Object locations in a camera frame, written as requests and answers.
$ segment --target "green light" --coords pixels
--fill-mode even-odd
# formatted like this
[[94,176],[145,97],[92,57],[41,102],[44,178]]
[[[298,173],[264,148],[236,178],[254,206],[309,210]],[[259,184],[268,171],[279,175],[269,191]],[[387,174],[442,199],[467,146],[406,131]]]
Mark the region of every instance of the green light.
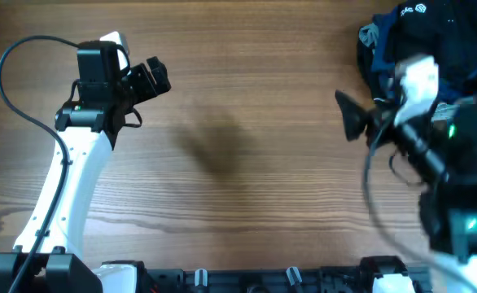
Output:
[[456,125],[450,125],[449,138],[452,138],[454,135],[456,135]]
[[472,219],[468,222],[467,229],[472,230],[477,225],[477,219]]

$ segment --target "white plastic part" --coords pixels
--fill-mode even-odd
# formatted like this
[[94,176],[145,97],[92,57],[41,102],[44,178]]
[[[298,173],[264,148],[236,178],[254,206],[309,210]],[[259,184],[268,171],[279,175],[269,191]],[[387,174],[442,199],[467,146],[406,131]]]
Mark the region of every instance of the white plastic part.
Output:
[[[68,127],[59,136],[68,147],[69,160],[67,179],[59,203],[52,216],[49,235],[37,250],[51,253],[54,247],[65,247],[80,259],[83,254],[83,230],[90,200],[99,174],[112,153],[112,145],[104,132],[93,133],[90,127]],[[21,246],[28,253],[36,240],[36,231],[42,226],[49,210],[61,174],[63,157],[58,143],[50,164],[42,192],[25,229],[16,239],[15,247]]]
[[[477,286],[477,256],[472,256],[467,265],[462,265],[457,261],[455,256],[444,253],[435,252],[435,260],[446,268],[452,269],[456,273],[460,273],[465,279]],[[439,279],[442,281],[439,288],[435,288],[436,292],[449,293],[474,293],[469,287],[463,283],[448,278],[442,273],[432,270],[432,279]]]
[[415,293],[412,280],[404,277],[400,273],[390,273],[383,275],[383,278],[376,278],[372,285],[373,293]]
[[[100,41],[112,41],[116,44],[122,45],[125,48],[126,54],[130,56],[130,50],[128,48],[128,43],[126,42],[126,37],[124,34],[119,32],[111,32],[106,36],[102,36]],[[126,58],[121,51],[117,51],[117,58],[119,59],[119,68],[125,68],[128,63],[126,62]]]
[[395,126],[431,109],[439,91],[439,75],[438,65],[432,56],[419,55],[396,66],[396,77],[400,78],[406,100],[396,114]]
[[103,285],[103,293],[136,292],[138,271],[132,265],[102,265],[92,270]]

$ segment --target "wooden table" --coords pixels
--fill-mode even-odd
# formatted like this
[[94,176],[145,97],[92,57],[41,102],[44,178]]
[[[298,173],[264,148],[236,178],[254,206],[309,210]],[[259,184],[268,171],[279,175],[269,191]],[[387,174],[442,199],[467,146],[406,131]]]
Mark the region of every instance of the wooden table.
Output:
[[[0,56],[31,34],[82,42],[119,30],[132,63],[159,56],[173,85],[138,106],[141,129],[120,132],[86,222],[88,266],[311,268],[396,253],[367,216],[365,141],[345,141],[334,98],[340,89],[370,104],[357,30],[396,1],[53,2],[0,5]],[[53,125],[76,51],[29,43],[3,76],[14,104]],[[0,251],[28,220],[53,147],[0,100]],[[392,176],[391,152],[374,158],[375,200],[392,234],[426,251],[420,190]]]

